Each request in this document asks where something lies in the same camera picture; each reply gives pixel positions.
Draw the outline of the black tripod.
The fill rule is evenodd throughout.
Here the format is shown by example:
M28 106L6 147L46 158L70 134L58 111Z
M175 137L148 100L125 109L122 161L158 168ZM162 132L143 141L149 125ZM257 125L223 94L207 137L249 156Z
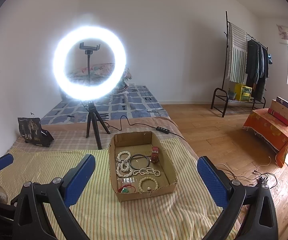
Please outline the black tripod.
M100 116L100 113L97 111L95 104L90 101L88 102L88 115L87 115L87 129L86 129L86 138L89 138L90 136L90 126L92 125L92 129L95 135L95 140L96 140L96 144L97 144L97 148L99 150L102 149L102 143L101 143L101 138L100 138L100 132L98 129L98 122L100 122L100 124L102 125L102 127L104 128L105 132L107 134L110 134L110 131L108 129L108 127L105 125L102 117Z

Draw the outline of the blue patterned mattress cover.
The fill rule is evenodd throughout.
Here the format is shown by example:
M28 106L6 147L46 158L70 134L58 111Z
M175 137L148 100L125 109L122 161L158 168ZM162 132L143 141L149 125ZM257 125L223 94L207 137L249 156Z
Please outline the blue patterned mattress cover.
M106 95L95 101L104 121L128 118L168 117L166 110L146 86L130 86L120 94ZM63 125L87 121L88 103L66 99L41 119L42 125Z

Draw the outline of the small clear earring packet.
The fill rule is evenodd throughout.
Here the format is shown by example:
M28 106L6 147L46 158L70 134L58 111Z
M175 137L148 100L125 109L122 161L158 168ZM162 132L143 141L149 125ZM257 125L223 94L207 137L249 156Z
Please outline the small clear earring packet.
M117 181L121 184L131 184L135 181L134 177L128 177L128 178L117 178Z

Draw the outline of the orange cloth covered stool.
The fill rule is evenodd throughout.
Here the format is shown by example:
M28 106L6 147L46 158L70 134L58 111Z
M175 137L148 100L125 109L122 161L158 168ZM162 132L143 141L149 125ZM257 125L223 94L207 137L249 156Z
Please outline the orange cloth covered stool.
M285 164L288 154L288 125L269 113L268 108L253 110L243 124L261 135L276 151L275 162L279 168Z

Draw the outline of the striped yellow bed sheet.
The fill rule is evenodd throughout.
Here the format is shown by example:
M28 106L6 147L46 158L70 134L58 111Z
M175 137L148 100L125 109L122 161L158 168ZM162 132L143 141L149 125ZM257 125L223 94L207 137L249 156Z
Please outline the striped yellow bed sheet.
M179 139L163 148L174 163L178 183L173 193L119 202L111 187L109 154L93 150L96 169L71 210L90 239L202 239L222 212L197 169L196 159ZM10 199L26 181L49 183L85 156L84 150L25 152L13 148L13 163L0 171L0 186Z

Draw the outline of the green jade red-cord pendant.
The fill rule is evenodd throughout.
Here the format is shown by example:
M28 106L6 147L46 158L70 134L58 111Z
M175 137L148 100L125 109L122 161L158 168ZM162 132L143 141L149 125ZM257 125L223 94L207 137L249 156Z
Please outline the green jade red-cord pendant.
M118 189L119 193L135 193L136 187L131 183L124 184Z

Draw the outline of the folded floral quilt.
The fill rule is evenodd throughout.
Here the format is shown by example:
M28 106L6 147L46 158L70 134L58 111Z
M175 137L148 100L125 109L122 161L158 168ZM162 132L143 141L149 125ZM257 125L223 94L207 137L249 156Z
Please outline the folded floral quilt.
M68 79L74 83L82 85L99 85L111 76L115 67L115 63L99 63L90 66L90 75L88 75L88 67L72 70L67 74ZM132 75L128 68L125 68L123 75L118 84L113 89L114 93L121 93L129 87L129 80Z

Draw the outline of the striped hanging cloth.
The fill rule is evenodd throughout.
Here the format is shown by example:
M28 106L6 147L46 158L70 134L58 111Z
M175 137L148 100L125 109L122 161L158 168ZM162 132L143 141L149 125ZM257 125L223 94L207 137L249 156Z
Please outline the striped hanging cloth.
M233 23L228 24L227 78L245 84L247 62L247 33Z

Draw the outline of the cardboard box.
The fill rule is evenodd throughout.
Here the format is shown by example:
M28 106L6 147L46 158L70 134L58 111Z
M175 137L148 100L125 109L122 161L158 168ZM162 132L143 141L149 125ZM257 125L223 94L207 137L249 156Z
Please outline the cardboard box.
M152 147L159 148L159 161L151 163ZM173 193L178 179L173 161L153 132L119 133L109 144L110 181L119 202ZM119 193L124 185L117 178L134 177L135 193Z

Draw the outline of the dark hanging clothes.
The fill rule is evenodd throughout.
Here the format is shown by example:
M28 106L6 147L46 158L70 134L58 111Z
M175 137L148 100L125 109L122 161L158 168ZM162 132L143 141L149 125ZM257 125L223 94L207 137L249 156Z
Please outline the dark hanging clothes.
M266 81L269 78L269 56L267 48L255 40L247 43L246 85L252 88L252 98L263 99Z

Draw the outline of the black clothes rack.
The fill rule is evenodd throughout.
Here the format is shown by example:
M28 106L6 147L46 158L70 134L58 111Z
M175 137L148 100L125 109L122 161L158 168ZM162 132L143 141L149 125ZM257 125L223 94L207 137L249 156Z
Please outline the black clothes rack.
M225 67L221 86L213 91L211 109L222 117L235 109L266 107L264 93L269 77L271 55L266 46L226 19Z

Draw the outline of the black phone holder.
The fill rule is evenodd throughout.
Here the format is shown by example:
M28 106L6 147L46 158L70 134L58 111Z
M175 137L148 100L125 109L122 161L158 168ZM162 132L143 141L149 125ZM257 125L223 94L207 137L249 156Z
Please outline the black phone holder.
M96 46L86 46L84 44L84 42L81 42L79 44L79 48L81 50L84 50L85 55L87 55L88 85L90 86L91 85L91 82L90 82L90 58L91 58L91 55L93 54L94 51L100 50L101 45L97 44Z

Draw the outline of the yellow box on rack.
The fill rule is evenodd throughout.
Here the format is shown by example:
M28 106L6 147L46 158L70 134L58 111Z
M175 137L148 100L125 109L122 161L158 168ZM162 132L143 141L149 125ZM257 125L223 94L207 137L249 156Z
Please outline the yellow box on rack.
M236 83L234 87L235 100L249 102L251 100L252 88L241 83Z

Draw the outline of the red strap wristwatch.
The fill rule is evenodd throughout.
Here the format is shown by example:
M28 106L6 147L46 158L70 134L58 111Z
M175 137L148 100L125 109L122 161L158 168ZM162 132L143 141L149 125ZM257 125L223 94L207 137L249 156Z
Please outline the red strap wristwatch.
M152 153L150 158L151 163L157 163L159 161L159 148L152 147Z

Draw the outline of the stacked boxes on stool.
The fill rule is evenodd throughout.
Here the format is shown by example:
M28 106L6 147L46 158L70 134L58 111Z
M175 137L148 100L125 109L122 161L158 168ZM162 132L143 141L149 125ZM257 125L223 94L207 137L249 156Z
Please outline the stacked boxes on stool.
M277 118L283 124L288 126L288 107L283 100L273 99L268 113Z

